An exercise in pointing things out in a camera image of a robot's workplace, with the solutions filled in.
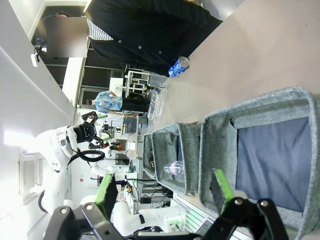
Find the soda can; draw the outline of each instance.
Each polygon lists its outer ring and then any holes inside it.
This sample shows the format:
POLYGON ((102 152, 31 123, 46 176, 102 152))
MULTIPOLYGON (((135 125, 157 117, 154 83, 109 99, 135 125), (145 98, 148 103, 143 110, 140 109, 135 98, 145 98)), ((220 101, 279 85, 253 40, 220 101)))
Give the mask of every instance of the soda can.
POLYGON ((173 78, 179 77, 189 67, 188 58, 181 56, 178 61, 170 67, 169 75, 173 78))

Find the desk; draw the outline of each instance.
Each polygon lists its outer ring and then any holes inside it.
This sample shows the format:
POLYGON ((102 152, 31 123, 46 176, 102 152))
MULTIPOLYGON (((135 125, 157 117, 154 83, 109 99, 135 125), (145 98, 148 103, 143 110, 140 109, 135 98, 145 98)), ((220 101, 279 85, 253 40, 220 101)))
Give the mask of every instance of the desk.
MULTIPOLYGON (((191 54, 189 69, 165 82, 155 127, 291 86, 319 94, 319 43, 320 1, 246 0, 191 54)), ((188 202, 201 206, 198 196, 188 202)))

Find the wall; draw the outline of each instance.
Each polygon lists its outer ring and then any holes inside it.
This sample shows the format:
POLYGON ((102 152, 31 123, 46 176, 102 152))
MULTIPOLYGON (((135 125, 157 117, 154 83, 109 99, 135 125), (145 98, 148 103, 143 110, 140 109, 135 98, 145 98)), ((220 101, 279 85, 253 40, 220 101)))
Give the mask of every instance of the wall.
POLYGON ((45 0, 9 0, 25 34, 31 40, 43 12, 45 0))
POLYGON ((19 207, 16 183, 19 154, 16 147, 4 144, 4 132, 35 137, 43 131, 71 124, 75 108, 42 62, 38 67, 32 66, 33 47, 7 0, 0 1, 0 22, 8 23, 0 25, 0 32, 10 33, 0 35, 0 192, 5 193, 0 205, 10 213, 0 228, 4 228, 2 233, 10 233, 5 239, 26 239, 31 229, 36 233, 45 231, 46 217, 43 218, 44 213, 38 208, 38 199, 19 207), (17 225, 18 220, 23 220, 23 224, 17 225))
POLYGON ((72 103, 77 105, 77 93, 82 69, 82 57, 69 57, 65 71, 62 91, 72 103))

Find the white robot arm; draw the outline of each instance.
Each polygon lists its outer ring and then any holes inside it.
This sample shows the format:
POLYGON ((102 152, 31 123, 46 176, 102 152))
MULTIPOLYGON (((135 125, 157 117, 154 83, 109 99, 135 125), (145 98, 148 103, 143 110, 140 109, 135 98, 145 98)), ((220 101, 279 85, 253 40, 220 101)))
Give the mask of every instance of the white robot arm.
MULTIPOLYGON (((56 207, 68 202, 72 208, 72 201, 65 200, 67 169, 68 165, 77 158, 82 158, 91 166, 91 172, 104 177, 109 171, 99 167, 99 161, 103 160, 105 154, 102 151, 94 149, 102 148, 104 142, 97 136, 97 130, 94 123, 98 119, 95 111, 82 116, 85 121, 78 126, 64 126, 56 130, 48 130, 40 133, 36 137, 38 152, 41 153, 48 164, 52 167, 50 181, 45 186, 45 191, 41 194, 38 205, 50 215, 53 214, 56 207), (89 116, 94 116, 91 122, 86 122, 89 116), (88 142, 88 150, 80 151, 78 144, 88 142)), ((136 173, 116 173, 116 181, 125 178, 136 178, 136 173)))

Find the person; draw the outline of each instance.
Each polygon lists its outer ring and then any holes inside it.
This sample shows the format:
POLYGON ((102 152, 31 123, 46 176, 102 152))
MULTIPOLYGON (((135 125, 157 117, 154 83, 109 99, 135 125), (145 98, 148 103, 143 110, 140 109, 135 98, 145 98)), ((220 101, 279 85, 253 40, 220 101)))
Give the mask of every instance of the person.
MULTIPOLYGON (((89 0, 83 17, 100 56, 167 77, 179 57, 189 57, 222 23, 185 0, 89 0)), ((64 34, 75 36, 76 29, 64 34)))
POLYGON ((86 104, 95 105, 96 109, 105 114, 122 115, 122 111, 146 113, 149 110, 149 99, 125 98, 117 96, 112 91, 100 92, 95 100, 87 99, 86 104))

